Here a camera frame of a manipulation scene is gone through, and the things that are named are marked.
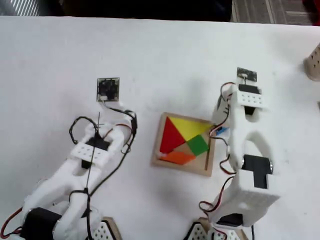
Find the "floor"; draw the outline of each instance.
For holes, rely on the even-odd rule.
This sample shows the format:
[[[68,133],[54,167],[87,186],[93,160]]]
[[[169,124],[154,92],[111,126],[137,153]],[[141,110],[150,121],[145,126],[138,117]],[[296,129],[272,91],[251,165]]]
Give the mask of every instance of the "floor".
[[[233,0],[231,22],[312,25],[315,9],[308,10],[302,0]]]

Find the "white table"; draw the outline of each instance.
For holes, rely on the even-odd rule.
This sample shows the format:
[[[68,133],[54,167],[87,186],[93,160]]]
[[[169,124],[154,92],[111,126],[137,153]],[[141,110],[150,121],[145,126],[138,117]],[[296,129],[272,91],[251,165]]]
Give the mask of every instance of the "white table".
[[[73,120],[102,110],[97,78],[120,77],[120,98],[138,114],[138,135],[92,204],[114,217],[125,240],[182,239],[202,216],[198,202],[212,201],[227,178],[218,165],[225,147],[216,145],[210,178],[153,167],[160,115],[210,119],[220,85],[243,67],[257,71],[264,94],[273,93],[283,149],[275,163],[284,167],[283,197],[256,223],[256,239],[317,239],[320,83],[308,80],[302,61],[319,40],[320,28],[312,26],[0,17],[1,224],[62,164],[73,147]]]

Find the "blue piece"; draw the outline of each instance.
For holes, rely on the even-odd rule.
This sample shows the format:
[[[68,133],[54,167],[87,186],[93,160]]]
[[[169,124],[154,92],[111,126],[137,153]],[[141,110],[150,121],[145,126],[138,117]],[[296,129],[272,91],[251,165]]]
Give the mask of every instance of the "blue piece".
[[[229,129],[229,127],[223,127],[223,126],[222,126],[219,130],[217,130],[217,131],[215,132],[215,135],[218,136],[218,135],[224,133],[225,131],[227,131],[228,129]]]

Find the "yellow triangle piece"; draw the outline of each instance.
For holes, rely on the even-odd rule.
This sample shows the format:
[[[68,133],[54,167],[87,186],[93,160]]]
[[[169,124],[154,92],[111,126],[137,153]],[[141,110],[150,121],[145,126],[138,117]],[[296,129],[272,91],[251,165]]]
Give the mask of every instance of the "yellow triangle piece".
[[[178,117],[169,117],[173,125],[182,135],[185,141],[189,141],[199,134],[203,134],[208,128],[212,126],[211,123],[200,121],[186,120]]]

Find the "white robotic arm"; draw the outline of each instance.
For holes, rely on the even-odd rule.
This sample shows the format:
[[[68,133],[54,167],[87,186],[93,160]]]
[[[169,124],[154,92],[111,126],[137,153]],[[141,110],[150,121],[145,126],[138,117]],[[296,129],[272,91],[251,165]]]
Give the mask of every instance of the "white robotic arm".
[[[95,124],[101,139],[94,141],[95,128],[89,124],[85,128],[85,136],[62,166],[25,198],[21,213],[21,239],[34,239],[32,235],[35,232],[44,234],[38,235],[37,239],[47,239],[45,236],[48,236],[54,240],[84,240],[88,236],[87,218],[84,217],[88,194],[96,190],[107,174],[107,163],[124,148],[136,127],[132,126],[129,116],[117,122]],[[89,209],[89,226],[93,234],[102,215],[92,206]]]
[[[226,101],[222,99],[217,104],[212,120],[217,124],[228,114],[230,137],[226,154],[236,174],[229,179],[230,186],[223,188],[204,212],[214,227],[239,229],[252,226],[280,198],[280,171],[273,171],[279,159],[272,147],[271,113],[256,83],[231,84],[222,95]]]

